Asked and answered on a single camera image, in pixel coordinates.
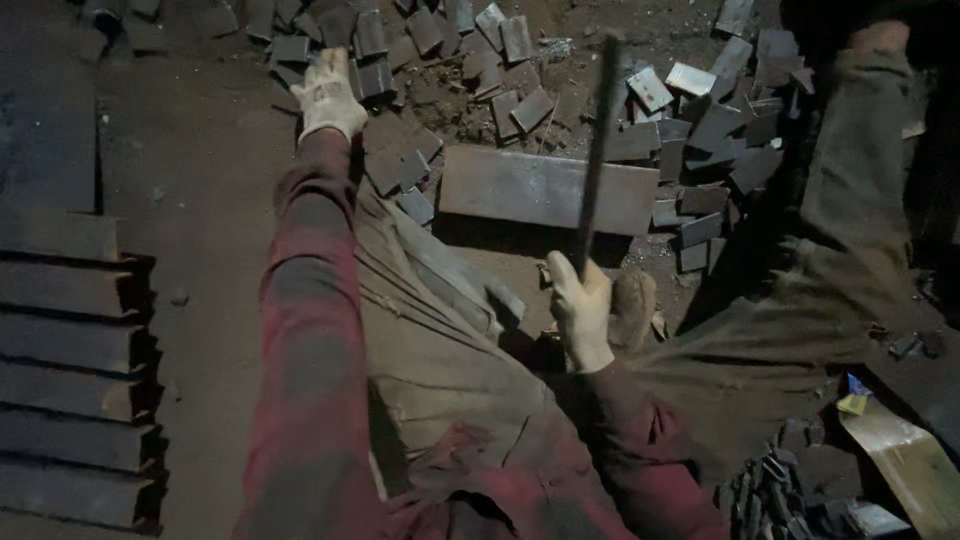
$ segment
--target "sleeve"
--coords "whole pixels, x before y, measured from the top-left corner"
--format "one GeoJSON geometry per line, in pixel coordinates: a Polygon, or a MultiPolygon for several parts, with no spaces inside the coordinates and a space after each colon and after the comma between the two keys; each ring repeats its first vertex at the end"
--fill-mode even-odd
{"type": "Polygon", "coordinates": [[[722,514],[687,469],[677,418],[632,380],[620,360],[583,376],[589,406],[577,420],[624,524],[639,538],[729,537],[722,514]]]}
{"type": "Polygon", "coordinates": [[[382,523],[353,260],[349,143],[320,130],[276,187],[260,399],[236,539],[366,538],[382,523]]]}

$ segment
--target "metal rod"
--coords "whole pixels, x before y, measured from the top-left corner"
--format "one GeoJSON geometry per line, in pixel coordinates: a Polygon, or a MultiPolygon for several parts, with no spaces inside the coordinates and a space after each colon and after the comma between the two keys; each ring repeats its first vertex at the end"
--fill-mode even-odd
{"type": "Polygon", "coordinates": [[[590,142],[590,155],[587,164],[587,181],[584,182],[584,201],[580,206],[580,223],[577,227],[577,251],[573,254],[573,267],[584,280],[590,249],[593,247],[593,214],[596,212],[597,192],[600,190],[600,173],[603,169],[604,148],[607,132],[610,129],[610,114],[616,85],[616,71],[620,65],[620,43],[622,38],[607,31],[603,44],[603,66],[600,72],[600,86],[597,88],[596,120],[593,122],[593,140],[590,142]]]}

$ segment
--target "dirt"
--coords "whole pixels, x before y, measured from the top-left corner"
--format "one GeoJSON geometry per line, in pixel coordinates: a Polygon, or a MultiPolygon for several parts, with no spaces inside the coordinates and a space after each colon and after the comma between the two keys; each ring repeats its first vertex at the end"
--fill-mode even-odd
{"type": "MultiPolygon", "coordinates": [[[[73,9],[54,3],[67,14],[73,9]]],[[[208,4],[165,0],[160,22],[170,52],[135,58],[119,37],[97,74],[105,213],[124,218],[125,251],[156,258],[151,276],[156,315],[150,331],[163,352],[158,377],[166,387],[157,420],[170,440],[169,491],[161,516],[167,538],[225,538],[240,508],[259,384],[257,287],[273,234],[271,189],[294,154],[297,124],[295,117],[270,107],[273,81],[262,52],[239,34],[202,36],[197,15],[208,4]]],[[[386,0],[378,4],[388,15],[392,39],[401,28],[396,8],[386,0]]],[[[584,86],[592,82],[601,37],[585,37],[588,26],[621,28],[628,38],[624,74],[651,63],[665,76],[677,60],[709,67],[722,46],[710,37],[719,5],[720,0],[692,5],[685,0],[523,0],[502,7],[510,16],[522,6],[532,31],[553,28],[555,36],[573,38],[568,59],[540,70],[544,87],[555,98],[571,80],[584,86]]],[[[477,11],[483,7],[474,3],[477,11]]],[[[493,146],[490,108],[468,102],[458,88],[458,69],[456,64],[414,65],[398,75],[406,93],[399,118],[435,130],[447,143],[493,146]]],[[[384,113],[388,109],[380,108],[384,113]]],[[[586,155],[589,125],[550,130],[555,138],[547,135],[542,150],[537,134],[510,150],[586,155]]],[[[368,148],[385,144],[372,137],[367,142],[368,148]]],[[[424,186],[428,195],[436,193],[442,161],[433,167],[424,186]]],[[[509,226],[509,238],[494,229],[484,242],[443,219],[432,229],[457,253],[502,277],[527,303],[520,327],[524,333],[536,338],[550,325],[549,291],[540,287],[536,263],[548,249],[568,247],[568,232],[509,226]]],[[[671,233],[652,233],[632,243],[629,238],[597,242],[597,258],[611,275],[623,264],[638,266],[657,280],[671,331],[699,285],[697,277],[676,276],[672,238],[671,233]]],[[[128,537],[8,513],[0,513],[0,536],[128,537]]]]}

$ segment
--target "white work glove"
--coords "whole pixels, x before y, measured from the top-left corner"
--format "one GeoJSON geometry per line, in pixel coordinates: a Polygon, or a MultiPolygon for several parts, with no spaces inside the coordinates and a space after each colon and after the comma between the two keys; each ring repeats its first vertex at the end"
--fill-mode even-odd
{"type": "Polygon", "coordinates": [[[347,49],[324,49],[310,65],[299,85],[290,91],[300,101],[303,111],[303,138],[322,128],[334,128],[347,140],[367,125],[367,111],[353,98],[350,89],[347,49]]]}
{"type": "Polygon", "coordinates": [[[564,254],[550,252],[546,261],[553,279],[550,312],[557,319],[566,351],[577,371],[596,373],[613,362],[613,351],[607,342],[610,279],[593,260],[587,261],[583,284],[564,254]]]}

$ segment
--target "gray pants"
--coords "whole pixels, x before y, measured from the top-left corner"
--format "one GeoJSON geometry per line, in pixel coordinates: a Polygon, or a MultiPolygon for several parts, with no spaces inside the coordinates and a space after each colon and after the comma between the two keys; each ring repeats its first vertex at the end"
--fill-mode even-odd
{"type": "MultiPolygon", "coordinates": [[[[872,329],[896,325],[910,290],[900,132],[910,77],[903,55],[842,53],[769,293],[625,358],[638,387],[686,418],[710,479],[761,453],[784,419],[825,405],[838,380],[831,368],[884,354],[872,329]]],[[[370,377],[398,451],[415,459],[462,420],[502,441],[496,459],[529,414],[555,406],[552,394],[427,290],[397,239],[405,216],[369,197],[357,215],[370,377]]]]}

